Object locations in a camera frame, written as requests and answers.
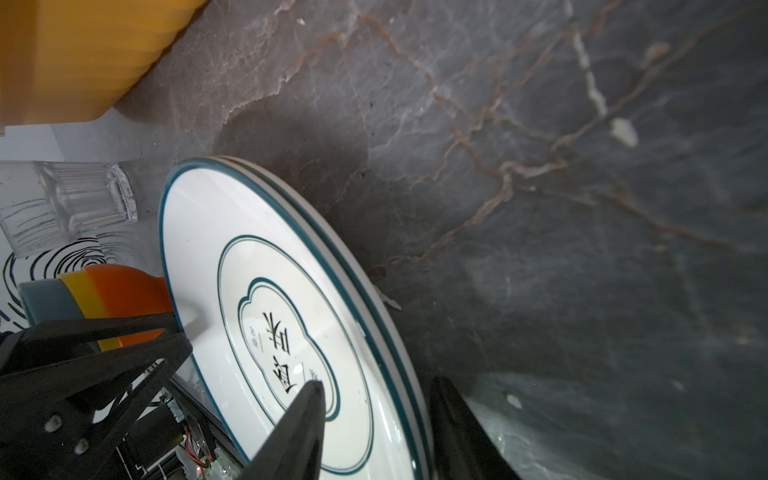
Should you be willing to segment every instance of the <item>plate rim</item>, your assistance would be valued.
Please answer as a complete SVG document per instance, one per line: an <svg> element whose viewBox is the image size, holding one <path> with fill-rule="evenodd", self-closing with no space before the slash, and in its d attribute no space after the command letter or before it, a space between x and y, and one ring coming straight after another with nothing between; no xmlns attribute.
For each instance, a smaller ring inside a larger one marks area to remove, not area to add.
<svg viewBox="0 0 768 480"><path fill-rule="evenodd" d="M175 301L173 292L172 292L172 290L170 288L170 278L168 276L168 268L167 268L167 263L166 263L166 259L165 259L165 245L164 245L164 214L165 214L165 210L164 210L164 207L165 207L167 196L168 196L168 194L170 192L171 187L173 186L175 180L179 176L181 176L183 173L185 173L185 172L187 172L189 170L194 170L194 169L198 169L198 168L207 169L207 170L214 170L214 171L218 171L218 172L220 172L222 174L225 174L227 176L230 176L230 177L234 178L235 180L241 182L247 188L252 190L256 195L258 195L263 200L265 200L267 202L267 204L269 204L270 207L272 207L280 215L280 217L283 218L283 220L285 220L286 223L288 223L288 225L291 228L291 230L293 230L296 233L296 235L302 240L302 243L304 243L307 246L308 250L310 250L310 252L313 255L313 257L318 261L320 266L323 268L323 270L326 272L326 274L331 279L331 282L333 283L334 287L339 291L339 294L342 297L344 303L347 305L347 307L350 309L350 312L353 314L354 320L357 323L357 325L359 327L363 328L364 331L366 331L366 337L365 337L366 344L368 345L369 349L371 349L371 352L372 352L372 354L374 356L374 359L376 360L376 368L382 373L382 377L384 379L384 382L385 382L385 385L386 385L386 388L387 388L387 393L389 394L390 398L392 398L392 403L394 404L394 406L396 408L398 420L403 424L404 427L407 426L407 425L411 425L411 422L407 418L406 411L405 411L405 406L403 405L403 401L399 398L399 395L397 394L396 387L394 386L393 378L392 378L392 373L389 371L389 369L387 368L386 364L383 362L383 360L381 358L381 353L379 351L379 346L377 346L375 344L373 338L371 338L371 336L367 334L367 330L368 329L366 328L366 324L362 321L362 318L360 317L359 313L357 312L357 308L354 306L354 304L352 303L351 299L349 298L349 293L346 291L346 288L344 288L340 284L340 282L336 278L336 274L333 272L333 270L328 265L326 265L327 261L322 257L322 255L319 252L315 251L317 249L317 246L314 245L314 243L311 241L311 239L306 238L306 234L300 229L300 226L295 225L295 220L290 217L290 214L287 211L284 211L285 209L281 205L279 205L276 202L276 200L271 195L269 195L266 191L264 191L261 186L259 186L255 182L253 182L252 179L248 178L247 175L245 175L245 174L243 174L243 173L241 173L241 172L239 172L237 170L237 167L241 167L241 168L245 168L245 167L243 167L243 166L241 166L239 164L232 165L232 164L229 164L229 162L232 162L232 161L230 161L230 160L228 160L226 158L218 158L218 157L190 157L190 158L186 159L185 161L183 161L181 164L177 165L168 174L168 177L167 177L167 179L165 181L165 184L164 184L163 195L161 197L161 202L160 202L160 207L159 207L159 212L158 212L158 222L159 222L158 230L159 230L160 246L161 246L161 260L162 260L162 264L163 264L164 277L165 277L165 280L166 280L167 285L168 285L168 293L169 293L170 301L171 301L171 304L174 307L174 318L176 320L176 323L177 323L179 329L182 332L184 331L184 327L182 326L180 318L179 318L179 316L177 314L178 310L177 310L177 307L176 307L176 301ZM266 182L266 180L264 180L261 176L258 176L258 178ZM278 194L281 194L279 189L275 189L275 190L277 191ZM293 205L293 202L290 201L289 198L286 198L284 195L281 195L281 196L282 196L282 198L284 200L288 201L289 204ZM304 216L301 215L301 213L299 211L297 211L297 212L300 214L300 216L302 218L304 218ZM389 331L388 330L382 330L382 333L384 333L384 332L386 332L387 335L389 335ZM399 353L398 353L397 350L393 350L391 353L392 353L393 361L395 361L396 366L397 366L398 363L399 363ZM216 414L222 420L223 426L227 430L227 433L232 438L235 447L240 451L240 454L244 458L249 458L249 455L246 454L245 451L243 450L243 448L240 446L240 443L237 441L237 438L235 437L234 433L232 432L231 428L229 427L229 425L227 423L227 420L222 415L221 410L220 410L216 400L213 398L213 395L211 394L210 388L208 387L208 384L205 381L205 379L204 379L204 377L202 375L202 372L200 371L200 367L198 366L197 361L194 358L194 352L192 354L190 354L190 359L192 360L194 368L197 371L198 376L200 377L200 381L203 383L203 387L206 389L206 391L207 391L207 393L208 393L208 395L209 395L209 397L211 399L211 402L213 403L213 406L216 409ZM412 401L412 399L410 398L411 395L412 395L412 393L410 392L411 389L409 388L411 382L408 380L408 377L402 377L401 376L401 378L402 378L403 385L406 387L406 391L409 393L408 400L412 403L413 407L415 407L415 408L413 408L414 413L417 413L417 415L419 415L419 417L420 417L421 415L420 415L419 404L417 402L414 403ZM420 460L421 456L419 455L418 449L415 447L414 432L411 430L411 428L404 428L403 432L404 432L405 437L406 437L406 444L408 446L409 456L411 457L412 460ZM427 439L423 438L424 435L423 435L422 432L419 432L419 436L421 436L422 437L422 441L424 443L426 443ZM425 460L426 460L427 468L428 468L428 471L429 471L429 475L431 475L432 468L431 468L431 464L430 464L430 461L429 461L429 450L425 450ZM422 471L420 463L421 462L415 462L415 464L412 465L413 466L412 472L413 472L414 477L415 478L428 478L428 477L425 477L425 473L426 472ZM349 473L335 473L335 472L331 472L331 473L333 473L334 475L352 475L355 472L349 472Z"/></svg>

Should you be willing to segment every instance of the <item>screw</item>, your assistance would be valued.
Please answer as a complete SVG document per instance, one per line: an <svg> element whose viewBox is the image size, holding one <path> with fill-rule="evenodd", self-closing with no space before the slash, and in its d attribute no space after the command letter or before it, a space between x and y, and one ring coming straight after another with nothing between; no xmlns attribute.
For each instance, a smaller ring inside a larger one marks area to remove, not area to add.
<svg viewBox="0 0 768 480"><path fill-rule="evenodd" d="M88 440L79 439L78 443L74 446L75 455L83 455L88 450Z"/></svg>
<svg viewBox="0 0 768 480"><path fill-rule="evenodd" d="M53 433L61 428L61 417L58 415L51 415L51 418L45 423L45 431Z"/></svg>

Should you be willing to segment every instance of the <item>glass cup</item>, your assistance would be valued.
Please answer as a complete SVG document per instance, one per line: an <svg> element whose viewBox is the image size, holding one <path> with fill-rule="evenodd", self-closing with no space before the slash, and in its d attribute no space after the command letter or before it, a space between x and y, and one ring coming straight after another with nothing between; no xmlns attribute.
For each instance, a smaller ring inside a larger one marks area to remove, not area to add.
<svg viewBox="0 0 768 480"><path fill-rule="evenodd" d="M17 257L136 220L131 185L116 164L0 162L0 227Z"/></svg>

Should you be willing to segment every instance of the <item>yellow container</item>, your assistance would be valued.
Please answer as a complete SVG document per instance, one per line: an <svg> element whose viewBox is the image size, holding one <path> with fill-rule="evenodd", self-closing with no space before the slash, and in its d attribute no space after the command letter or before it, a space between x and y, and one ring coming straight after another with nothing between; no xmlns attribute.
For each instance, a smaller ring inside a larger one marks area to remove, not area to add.
<svg viewBox="0 0 768 480"><path fill-rule="evenodd" d="M0 127L99 118L205 0L0 0Z"/></svg>

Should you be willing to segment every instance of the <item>plate with chinese characters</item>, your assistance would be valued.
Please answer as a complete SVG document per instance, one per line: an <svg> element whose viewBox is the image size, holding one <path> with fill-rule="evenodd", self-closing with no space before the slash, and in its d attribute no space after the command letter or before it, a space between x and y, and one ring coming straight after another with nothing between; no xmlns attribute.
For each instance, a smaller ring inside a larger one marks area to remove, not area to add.
<svg viewBox="0 0 768 480"><path fill-rule="evenodd" d="M384 342L384 349L397 353L393 356L393 359L399 375L408 380L408 382L406 382L406 394L411 402L418 406L418 408L415 409L415 428L419 429L422 433L422 437L427 439L427 442L430 441L432 433L429 430L429 417L426 412L419 381L408 360L406 348L402 344L402 340L397 333L395 325L389 317L384 303L380 299L378 290L373 286L365 271L357 263L357 260L344 242L341 241L333 228L331 228L309 202L299 195L290 185L279 179L275 174L241 158L216 157L216 159L224 163L234 164L238 167L247 169L254 182L262 185L263 188L267 190L270 188L274 189L275 192L280 194L280 196L285 198L290 204L291 208L288 208L287 211L299 215L301 220L305 220L319 235L325 245L328 246L330 253L334 256L334 260L336 260L339 266L343 269L343 272L339 275L348 276L352 280L355 290L364 299L367 309L362 309L361 311L362 317L365 320L362 324L364 326L367 323L374 325L374 331L369 335L375 338L377 342ZM376 335L377 333L382 334L381 338ZM429 443L426 443L424 444L424 449L429 452L432 450L432 447Z"/></svg>
<svg viewBox="0 0 768 480"><path fill-rule="evenodd" d="M191 159L169 177L160 223L180 327L243 456L317 379L321 478L429 477L423 397L393 327L284 194L235 161Z"/></svg>

